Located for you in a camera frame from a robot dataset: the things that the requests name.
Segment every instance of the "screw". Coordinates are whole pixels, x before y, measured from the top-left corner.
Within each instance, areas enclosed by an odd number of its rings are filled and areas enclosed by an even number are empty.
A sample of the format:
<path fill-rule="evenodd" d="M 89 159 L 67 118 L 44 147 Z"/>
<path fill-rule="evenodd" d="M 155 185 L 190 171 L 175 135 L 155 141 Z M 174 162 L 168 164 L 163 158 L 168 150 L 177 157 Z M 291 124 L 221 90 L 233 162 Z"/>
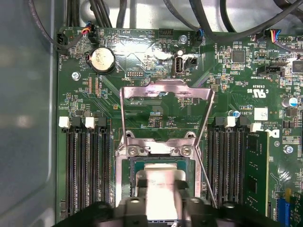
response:
<path fill-rule="evenodd" d="M 191 201 L 194 202 L 194 203 L 199 203 L 200 200 L 198 198 L 191 198 Z"/>
<path fill-rule="evenodd" d="M 225 206 L 226 208 L 234 208 L 235 206 L 231 203 L 225 203 L 223 206 Z"/>
<path fill-rule="evenodd" d="M 180 35 L 179 36 L 179 42 L 181 44 L 186 44 L 187 43 L 187 36 L 186 35 Z"/>
<path fill-rule="evenodd" d="M 138 150 L 137 147 L 130 147 L 130 148 L 128 149 L 128 154 L 129 154 L 130 156 L 137 156 L 137 155 L 139 154 L 139 150 Z"/>
<path fill-rule="evenodd" d="M 80 75 L 80 73 L 78 73 L 78 72 L 73 72 L 73 73 L 71 74 L 71 78 L 72 78 L 73 80 L 75 80 L 75 81 L 78 81 L 78 80 L 80 79 L 80 77 L 81 77 L 81 75 Z"/>
<path fill-rule="evenodd" d="M 182 156 L 190 156 L 191 154 L 191 149 L 189 147 L 184 147 L 181 150 L 181 155 Z"/>
<path fill-rule="evenodd" d="M 293 153 L 294 148 L 293 148 L 292 146 L 286 145 L 286 146 L 284 147 L 283 151 L 284 151 L 286 154 L 291 154 L 291 153 Z"/>

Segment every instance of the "ram slot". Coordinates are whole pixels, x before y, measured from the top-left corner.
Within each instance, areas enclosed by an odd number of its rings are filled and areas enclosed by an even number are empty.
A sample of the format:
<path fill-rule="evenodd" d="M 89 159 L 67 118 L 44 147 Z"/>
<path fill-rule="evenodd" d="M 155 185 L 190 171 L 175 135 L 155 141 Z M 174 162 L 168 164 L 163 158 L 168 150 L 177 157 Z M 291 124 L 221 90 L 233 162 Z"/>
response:
<path fill-rule="evenodd" d="M 109 150 L 109 135 L 107 130 L 102 130 L 101 133 L 101 165 L 102 165 L 102 180 L 101 180 L 101 200 L 110 203 L 110 150 Z"/>
<path fill-rule="evenodd" d="M 91 163 L 91 133 L 87 133 L 86 139 L 86 154 L 85 154 L 85 165 L 86 165 L 86 180 L 85 180 L 85 189 L 87 193 L 85 194 L 85 206 L 88 207 L 91 204 L 90 201 L 90 163 Z"/>
<path fill-rule="evenodd" d="M 99 201 L 99 135 L 91 133 L 90 137 L 90 203 Z"/>
<path fill-rule="evenodd" d="M 234 153 L 234 201 L 243 203 L 243 171 L 244 171 L 244 132 L 235 133 L 235 153 Z"/>
<path fill-rule="evenodd" d="M 229 158 L 231 150 L 230 139 L 232 137 L 232 132 L 223 133 L 223 154 L 222 154 L 222 173 L 223 173 L 223 182 L 222 182 L 222 201 L 228 201 L 228 191 L 229 191 Z"/>
<path fill-rule="evenodd" d="M 235 146 L 235 141 L 236 141 L 236 133 L 235 132 L 231 132 L 230 136 L 229 136 L 229 170 L 228 170 L 228 197 L 227 200 L 228 201 L 234 201 L 235 199 L 235 191 L 236 191 L 236 172 L 238 171 L 235 167 L 235 160 L 236 160 L 236 156 L 237 156 L 237 149 Z"/>
<path fill-rule="evenodd" d="M 78 177 L 79 177 L 79 209 L 84 209 L 86 207 L 86 195 L 87 192 L 87 162 L 86 162 L 86 133 L 81 133 L 81 138 L 79 139 L 80 149 L 78 153 L 79 157 L 79 167 L 78 167 Z"/>
<path fill-rule="evenodd" d="M 218 175 L 218 159 L 219 159 L 219 132 L 216 130 L 209 132 L 208 136 L 208 179 L 211 182 L 211 188 L 215 199 L 219 199 L 219 175 Z"/>
<path fill-rule="evenodd" d="M 66 210 L 68 216 L 72 215 L 72 181 L 71 181 L 71 153 L 73 147 L 73 134 L 66 133 Z"/>

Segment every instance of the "white label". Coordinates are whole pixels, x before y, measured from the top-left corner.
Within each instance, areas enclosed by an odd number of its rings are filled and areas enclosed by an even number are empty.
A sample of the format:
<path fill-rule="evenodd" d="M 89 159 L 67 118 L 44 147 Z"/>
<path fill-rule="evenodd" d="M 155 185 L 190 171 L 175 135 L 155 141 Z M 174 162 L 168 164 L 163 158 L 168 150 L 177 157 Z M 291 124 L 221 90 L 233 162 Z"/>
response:
<path fill-rule="evenodd" d="M 255 121 L 267 121 L 268 120 L 268 109 L 267 108 L 255 108 L 254 109 L 254 120 Z"/>

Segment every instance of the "blue connector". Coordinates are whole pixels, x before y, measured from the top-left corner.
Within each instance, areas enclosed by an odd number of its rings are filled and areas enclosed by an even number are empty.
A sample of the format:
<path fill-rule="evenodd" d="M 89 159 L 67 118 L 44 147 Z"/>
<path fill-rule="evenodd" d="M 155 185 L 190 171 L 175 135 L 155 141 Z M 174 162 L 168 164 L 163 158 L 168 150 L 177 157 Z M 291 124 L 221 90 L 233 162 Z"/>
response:
<path fill-rule="evenodd" d="M 289 203 L 284 198 L 277 199 L 277 221 L 281 223 L 283 227 L 289 227 L 290 209 Z"/>

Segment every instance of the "wire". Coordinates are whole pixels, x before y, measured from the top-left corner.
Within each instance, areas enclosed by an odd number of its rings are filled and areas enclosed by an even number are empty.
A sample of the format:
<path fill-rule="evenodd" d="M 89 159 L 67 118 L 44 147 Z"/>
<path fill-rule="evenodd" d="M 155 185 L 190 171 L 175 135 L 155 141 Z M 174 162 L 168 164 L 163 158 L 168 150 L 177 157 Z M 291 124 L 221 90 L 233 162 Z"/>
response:
<path fill-rule="evenodd" d="M 126 14 L 127 0 L 120 0 L 120 10 L 118 13 L 116 28 L 123 28 Z"/>
<path fill-rule="evenodd" d="M 233 28 L 228 15 L 227 15 L 227 6 L 226 6 L 226 0 L 220 0 L 220 14 L 223 21 L 223 24 L 228 32 L 236 32 L 236 30 Z"/>
<path fill-rule="evenodd" d="M 264 29 L 267 29 L 268 27 L 273 26 L 275 23 L 277 23 L 280 20 L 282 20 L 283 18 L 285 18 L 290 12 L 292 12 L 298 6 L 300 6 L 303 3 L 303 0 L 297 0 L 295 3 L 293 3 L 290 7 L 288 7 L 281 13 L 278 13 L 270 20 L 268 20 L 256 27 L 253 27 L 244 32 L 239 32 L 239 33 L 235 33 L 233 35 L 224 35 L 224 36 L 218 36 L 213 33 L 213 31 L 207 21 L 207 17 L 205 15 L 201 0 L 189 0 L 189 2 L 191 5 L 191 8 L 197 18 L 197 21 L 199 22 L 201 28 L 203 28 L 205 34 L 216 43 L 225 43 L 225 42 L 236 41 L 236 40 L 242 39 L 244 37 L 247 37 L 249 35 L 254 35 L 256 33 L 261 32 Z"/>
<path fill-rule="evenodd" d="M 27 0 L 31 15 L 37 25 L 37 27 L 39 28 L 39 30 L 41 31 L 42 35 L 50 42 L 52 43 L 54 46 L 58 47 L 59 49 L 70 49 L 71 47 L 75 46 L 77 44 L 77 42 L 83 37 L 83 34 L 79 34 L 78 36 L 76 36 L 68 45 L 61 45 L 59 43 L 57 43 L 55 40 L 53 40 L 49 34 L 46 32 L 45 28 L 43 27 L 39 16 L 37 14 L 35 5 L 33 0 Z"/>
<path fill-rule="evenodd" d="M 72 0 L 67 0 L 66 1 L 66 26 L 71 27 L 72 24 L 72 10 L 71 10 L 71 1 Z"/>
<path fill-rule="evenodd" d="M 179 12 L 176 10 L 176 8 L 173 6 L 170 0 L 163 0 L 167 9 L 174 15 L 175 18 L 177 18 L 179 21 L 181 21 L 184 25 L 189 27 L 190 29 L 194 31 L 198 31 L 198 27 L 194 26 L 193 24 L 189 23 L 184 17 L 182 17 Z"/>
<path fill-rule="evenodd" d="M 289 51 L 289 52 L 296 52 L 296 53 L 303 53 L 302 49 L 293 49 L 290 47 L 287 47 L 285 44 L 279 43 L 278 42 L 278 36 L 281 32 L 281 30 L 270 30 L 271 32 L 271 41 L 273 42 L 274 45 L 280 47 L 283 50 Z"/>
<path fill-rule="evenodd" d="M 107 10 L 105 8 L 103 0 L 96 0 L 96 2 L 97 2 L 97 5 L 100 9 L 105 27 L 113 27 L 111 22 L 110 22 L 110 19 L 109 19 L 109 16 L 108 16 L 108 13 L 107 13 Z"/>
<path fill-rule="evenodd" d="M 97 23 L 98 23 L 99 27 L 105 27 L 105 25 L 103 23 L 102 15 L 101 15 L 101 13 L 98 9 L 98 6 L 97 6 L 95 0 L 89 0 L 89 2 L 90 2 L 91 9 L 94 12 L 94 15 L 96 17 L 96 20 L 97 20 Z"/>
<path fill-rule="evenodd" d="M 275 36 L 275 41 L 278 41 L 278 36 L 280 34 L 281 30 L 277 31 L 276 36 Z"/>
<path fill-rule="evenodd" d="M 72 25 L 79 27 L 79 0 L 72 0 Z"/>

